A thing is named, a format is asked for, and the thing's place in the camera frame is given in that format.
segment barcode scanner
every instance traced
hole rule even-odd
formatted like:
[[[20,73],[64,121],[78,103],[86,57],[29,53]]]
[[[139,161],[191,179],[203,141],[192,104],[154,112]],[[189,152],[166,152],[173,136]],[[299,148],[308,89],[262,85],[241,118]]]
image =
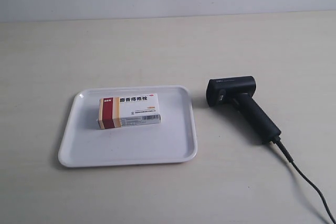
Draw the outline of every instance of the barcode scanner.
[[[260,136],[262,143],[275,143],[295,170],[317,191],[332,223],[336,223],[322,192],[296,166],[293,158],[283,146],[280,140],[281,130],[253,100],[252,96],[255,91],[256,81],[252,76],[211,79],[206,89],[206,101],[210,107],[232,104]]]

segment red stripe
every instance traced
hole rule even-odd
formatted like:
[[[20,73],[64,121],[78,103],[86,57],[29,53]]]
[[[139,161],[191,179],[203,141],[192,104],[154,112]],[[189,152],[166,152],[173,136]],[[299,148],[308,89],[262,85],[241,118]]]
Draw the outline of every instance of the red stripe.
[[[104,98],[103,104],[103,124],[105,129],[114,128],[114,123],[112,120],[112,109],[113,109],[113,97]]]

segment white table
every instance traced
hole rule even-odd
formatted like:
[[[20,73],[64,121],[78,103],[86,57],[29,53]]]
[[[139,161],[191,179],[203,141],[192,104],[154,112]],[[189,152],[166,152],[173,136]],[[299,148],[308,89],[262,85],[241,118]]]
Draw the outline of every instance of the white table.
[[[335,42],[336,12],[0,24],[0,222],[323,223],[316,192],[233,109],[208,108],[205,90],[253,75],[255,100],[336,213]],[[193,160],[58,163],[76,93],[165,84],[193,96]]]

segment yellow stripe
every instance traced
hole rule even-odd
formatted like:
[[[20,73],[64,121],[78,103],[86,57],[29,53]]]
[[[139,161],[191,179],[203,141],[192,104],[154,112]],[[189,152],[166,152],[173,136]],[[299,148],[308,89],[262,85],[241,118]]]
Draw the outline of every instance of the yellow stripe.
[[[104,123],[103,123],[103,104],[104,104],[104,99],[100,99],[99,113],[98,113],[98,123],[99,123],[99,126],[102,130],[105,129]]]
[[[120,100],[119,100],[119,97],[114,97],[112,118],[113,118],[114,127],[116,128],[121,127],[121,122],[120,122],[119,117],[120,117]]]

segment white tray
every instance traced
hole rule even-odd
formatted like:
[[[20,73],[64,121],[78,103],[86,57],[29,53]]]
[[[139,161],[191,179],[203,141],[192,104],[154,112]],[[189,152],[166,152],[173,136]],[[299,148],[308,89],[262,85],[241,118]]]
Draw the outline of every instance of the white tray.
[[[157,93],[161,123],[100,130],[99,99]],[[67,167],[181,163],[197,152],[193,110],[183,86],[87,89],[74,99],[58,159]]]

